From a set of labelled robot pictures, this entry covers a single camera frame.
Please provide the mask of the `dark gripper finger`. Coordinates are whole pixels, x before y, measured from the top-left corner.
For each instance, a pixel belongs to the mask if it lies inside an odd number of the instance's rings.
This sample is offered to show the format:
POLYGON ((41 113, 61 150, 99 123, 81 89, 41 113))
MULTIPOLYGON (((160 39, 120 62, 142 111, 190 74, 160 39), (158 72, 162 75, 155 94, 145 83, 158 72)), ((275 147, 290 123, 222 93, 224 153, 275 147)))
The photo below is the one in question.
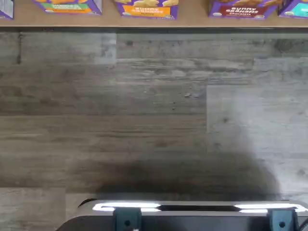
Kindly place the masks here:
POLYGON ((270 209, 268 217, 271 231, 298 230, 298 217, 294 209, 270 209))
POLYGON ((140 231, 142 213, 140 208, 116 208, 113 212, 115 231, 140 231))

